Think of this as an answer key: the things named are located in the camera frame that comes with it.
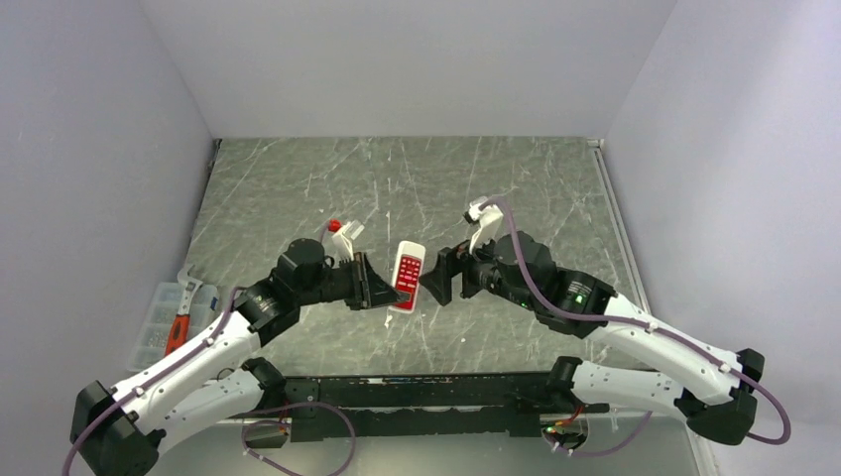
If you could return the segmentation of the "red white remote control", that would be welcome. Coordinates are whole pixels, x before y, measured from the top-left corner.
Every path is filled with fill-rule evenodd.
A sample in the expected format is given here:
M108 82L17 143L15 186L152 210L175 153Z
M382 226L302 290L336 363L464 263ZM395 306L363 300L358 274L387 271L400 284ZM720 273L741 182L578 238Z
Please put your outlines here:
M402 297L398 303L390 306L392 311L409 314L415 310L425 252L425 246L419 243L407 240L399 243L391 285Z

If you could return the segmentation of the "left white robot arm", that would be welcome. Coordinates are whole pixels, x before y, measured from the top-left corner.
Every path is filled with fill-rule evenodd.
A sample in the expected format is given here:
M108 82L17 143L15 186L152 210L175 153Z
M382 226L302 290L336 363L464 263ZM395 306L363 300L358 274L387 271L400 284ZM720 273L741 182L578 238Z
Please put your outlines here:
M231 297L219 317L159 362L78 393L62 474L80 456L96 475L145 475L165 452L223 419L276 414L286 379L256 353L297 324L303 307L342 301L368 310L410 295L378 275L365 253L334 261L319 241L301 238L267 278Z

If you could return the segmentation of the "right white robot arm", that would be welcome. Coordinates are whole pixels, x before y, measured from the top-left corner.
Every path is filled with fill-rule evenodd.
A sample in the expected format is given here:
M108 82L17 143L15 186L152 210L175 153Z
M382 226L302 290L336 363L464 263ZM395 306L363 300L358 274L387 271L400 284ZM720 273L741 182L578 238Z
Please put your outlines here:
M635 408L673 417L725 445L738 445L751 432L758 402L744 380L761 378L762 354L725 351L686 336L603 281L560 267L544 244L523 231L474 251L467 243L441 249L420 284L447 305L454 278L461 280L463 298L486 292L531 311L555 332L602 343L645 364L629 370L557 358L545 384L556 410Z

